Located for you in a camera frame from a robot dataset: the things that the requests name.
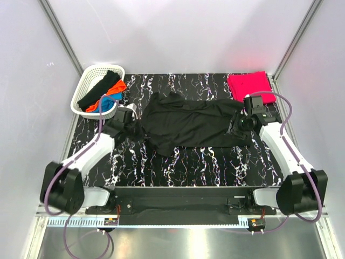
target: plastic basket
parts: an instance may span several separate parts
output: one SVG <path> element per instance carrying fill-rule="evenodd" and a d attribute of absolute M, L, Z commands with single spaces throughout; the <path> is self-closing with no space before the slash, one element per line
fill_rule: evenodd
<path fill-rule="evenodd" d="M 99 120 L 99 113 L 83 112 L 79 108 L 77 102 L 81 98 L 83 98 L 95 86 L 95 84 L 97 84 L 106 75 L 108 70 L 118 73 L 122 80 L 125 77 L 125 70 L 117 65 L 97 64 L 89 66 L 83 72 L 71 101 L 71 109 L 74 113 L 79 114 L 86 119 Z M 103 119 L 110 119 L 111 117 L 113 117 L 115 115 L 117 106 L 118 102 L 116 102 L 109 111 L 102 112 Z"/>

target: clothing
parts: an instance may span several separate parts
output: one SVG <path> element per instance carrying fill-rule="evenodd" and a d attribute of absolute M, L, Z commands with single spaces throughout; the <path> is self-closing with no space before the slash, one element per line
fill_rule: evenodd
<path fill-rule="evenodd" d="M 109 95 L 109 97 L 114 98 L 115 100 L 121 100 L 122 99 L 122 93 L 114 93 Z M 102 100 L 102 113 L 109 111 L 111 108 L 113 108 L 115 102 L 113 99 L 109 98 L 108 96 L 104 96 Z M 99 113 L 99 101 L 97 101 L 97 108 L 96 110 L 92 111 L 92 113 Z"/>
<path fill-rule="evenodd" d="M 107 74 L 101 79 L 82 99 L 78 101 L 78 105 L 82 111 L 86 111 L 90 105 L 93 105 L 112 88 L 121 77 L 118 73 L 108 70 Z"/>
<path fill-rule="evenodd" d="M 231 99 L 187 101 L 177 93 L 168 97 L 153 93 L 141 118 L 148 143 L 164 156 L 176 146 L 233 147 L 251 144 L 226 134 L 235 112 L 243 103 Z"/>
<path fill-rule="evenodd" d="M 272 91 L 265 72 L 252 74 L 231 74 L 227 78 L 234 100 L 242 101 L 247 94 L 259 91 Z M 276 98 L 272 94 L 261 94 L 264 104 L 274 103 Z"/>
<path fill-rule="evenodd" d="M 123 92 L 126 88 L 127 88 L 126 84 L 122 80 L 119 80 L 112 88 L 110 88 L 107 91 L 106 95 L 107 96 L 111 96 L 113 94 L 117 94 L 117 93 Z M 116 99 L 116 100 L 121 100 L 122 99 L 122 95 L 115 96 L 115 97 L 116 98 L 114 98 L 114 99 Z M 86 109 L 86 112 L 94 112 L 94 111 L 96 111 L 98 109 L 98 104 L 99 104 L 99 100 L 95 104 L 91 105 L 88 109 Z M 112 99 L 110 99 L 110 98 L 106 98 L 106 97 L 103 98 L 103 101 L 102 101 L 102 111 L 106 112 L 106 110 L 103 110 L 103 105 L 106 105 L 105 108 L 111 105 L 111 107 L 107 110 L 107 111 L 109 111 L 113 107 L 114 101 Z"/>

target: pink cloth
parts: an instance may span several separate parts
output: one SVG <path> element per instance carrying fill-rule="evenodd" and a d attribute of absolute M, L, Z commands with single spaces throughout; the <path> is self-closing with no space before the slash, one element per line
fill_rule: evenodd
<path fill-rule="evenodd" d="M 230 91 L 234 100 L 243 102 L 247 94 L 259 91 L 271 91 L 270 82 L 265 72 L 256 72 L 252 74 L 231 74 L 227 78 Z M 276 98 L 272 94 L 261 94 L 264 104 L 274 103 Z"/>

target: white vein pattern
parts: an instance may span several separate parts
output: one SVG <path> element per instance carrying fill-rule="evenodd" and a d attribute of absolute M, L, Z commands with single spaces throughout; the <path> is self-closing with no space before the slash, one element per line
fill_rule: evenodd
<path fill-rule="evenodd" d="M 176 92 L 187 100 L 233 98 L 229 74 L 133 74 L 125 76 L 122 103 L 135 103 L 139 118 L 154 92 Z M 277 111 L 276 104 L 266 105 Z M 97 133 L 98 122 L 79 118 L 70 155 Z M 270 149 L 252 133 L 250 147 L 176 147 L 171 157 L 156 153 L 143 140 L 126 140 L 84 179 L 88 186 L 266 186 L 279 185 L 282 173 Z"/>

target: black garment in basket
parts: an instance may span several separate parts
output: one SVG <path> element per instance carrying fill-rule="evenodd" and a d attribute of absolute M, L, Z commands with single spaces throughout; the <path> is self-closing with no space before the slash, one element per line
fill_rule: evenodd
<path fill-rule="evenodd" d="M 118 73 L 108 70 L 107 74 L 101 79 L 82 99 L 78 101 L 78 105 L 82 111 L 86 111 L 91 105 L 101 99 L 103 94 L 112 88 L 121 77 Z"/>
<path fill-rule="evenodd" d="M 168 97 L 153 93 L 143 111 L 141 124 L 147 141 L 158 154 L 170 156 L 176 146 L 249 146 L 245 140 L 226 134 L 230 120 L 243 103 L 231 99 L 187 101 L 177 93 Z"/>

